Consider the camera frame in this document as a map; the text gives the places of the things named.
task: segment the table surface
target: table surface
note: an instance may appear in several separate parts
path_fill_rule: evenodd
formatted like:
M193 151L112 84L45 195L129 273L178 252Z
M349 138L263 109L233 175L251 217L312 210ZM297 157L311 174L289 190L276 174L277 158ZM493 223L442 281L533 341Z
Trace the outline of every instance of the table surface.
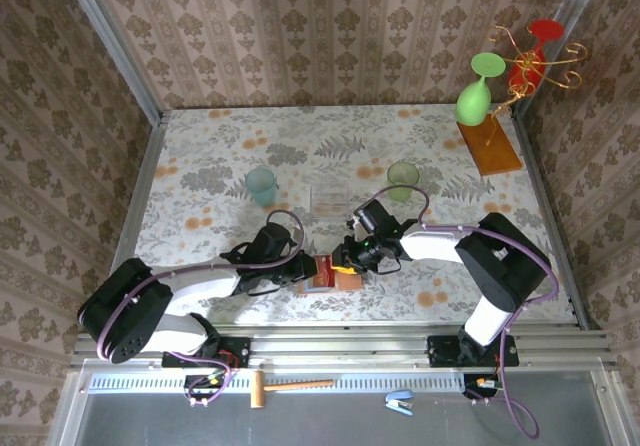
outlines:
M351 210L386 186L387 168L403 160L420 170L431 197L426 218L436 224L474 224L500 211L549 255L558 271L529 174L481 177L462 140L453 105L256 108L174 111L136 244L146 264L200 262L251 241L267 212L244 186L244 176L266 165L277 176L277 205L297 214L309 235L307 251L330 253L344 221L310 214L310 185L346 183ZM508 117L501 124L522 159ZM423 198L383 199L400 222L415 218ZM274 217L291 225L289 218ZM560 276L561 283L566 280ZM545 280L538 292L548 291ZM464 322L480 292L462 264L405 263L388 276L369 274L364 289L298 295L295 288L249 298L190 305L215 323L280 324L308 321ZM522 315L536 322L575 323L564 291Z

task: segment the hammer handle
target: hammer handle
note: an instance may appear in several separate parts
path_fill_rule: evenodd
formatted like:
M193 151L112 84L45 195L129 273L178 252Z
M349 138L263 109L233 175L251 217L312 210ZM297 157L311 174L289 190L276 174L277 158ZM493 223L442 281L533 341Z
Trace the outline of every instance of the hammer handle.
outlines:
M286 383L286 384L269 384L264 386L265 391L288 391L291 389L303 389L303 388L321 388L324 386L333 386L335 381L333 379L319 380L319 381L303 381L300 383Z

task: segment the teal glass cup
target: teal glass cup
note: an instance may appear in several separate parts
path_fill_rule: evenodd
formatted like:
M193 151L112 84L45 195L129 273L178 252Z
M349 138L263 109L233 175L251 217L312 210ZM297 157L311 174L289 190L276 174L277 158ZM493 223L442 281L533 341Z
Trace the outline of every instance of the teal glass cup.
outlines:
M254 201L263 208L272 206L276 201L276 176L265 167L258 166L244 177L244 184Z
M420 171L411 163L397 162L392 164L387 171L389 185L409 184L416 186L420 181ZM404 203L411 196L413 190L409 188L394 188L389 190L389 197L399 203Z

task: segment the gold mug tree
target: gold mug tree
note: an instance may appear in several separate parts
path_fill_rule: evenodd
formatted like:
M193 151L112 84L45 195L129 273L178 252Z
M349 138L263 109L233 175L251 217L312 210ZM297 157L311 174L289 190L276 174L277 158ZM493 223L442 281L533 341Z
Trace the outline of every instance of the gold mug tree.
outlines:
M522 163L500 127L497 116L508 111L509 106L516 101L533 95L543 81L564 89L577 88L582 84L582 77L577 72L572 70L565 71L563 73L564 82L562 82L547 76L547 66L577 63L588 56L587 48L582 44L567 43L564 46L564 50L572 55L572 58L547 61L543 51L544 44L547 41L558 40L564 34L563 26L551 19L539 19L527 27L527 31L538 39L538 43L526 52L520 50L508 28L495 25L491 29L496 30L498 33L506 33L517 53L513 59L502 58L506 63L513 64L509 73L507 88L507 94L510 98L498 105L490 115L486 114L489 109L487 106L484 111L485 120L477 125L468 125L461 122L460 119L464 115L458 115L459 105L456 105L458 127L482 176L514 171L522 167ZM496 42L500 37L490 34L488 39L491 42Z

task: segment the green glass cup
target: green glass cup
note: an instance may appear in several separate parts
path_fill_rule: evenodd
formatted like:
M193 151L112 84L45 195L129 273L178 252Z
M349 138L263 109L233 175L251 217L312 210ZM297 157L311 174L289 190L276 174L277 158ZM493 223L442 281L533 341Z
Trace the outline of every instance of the green glass cup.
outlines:
M409 184L415 186L420 181L420 171L411 163L399 161L392 164L387 171L389 185ZM404 203L411 196L413 190L409 188L394 188L389 190L389 197L399 203Z
M480 53L471 60L471 68L480 79L462 90L456 102L455 116L460 124L478 126L484 122L491 107L491 92L485 78L500 76L506 64L497 54Z
M253 199L263 208L267 208L276 201L276 175L264 166L259 166L249 172L244 178L244 184Z

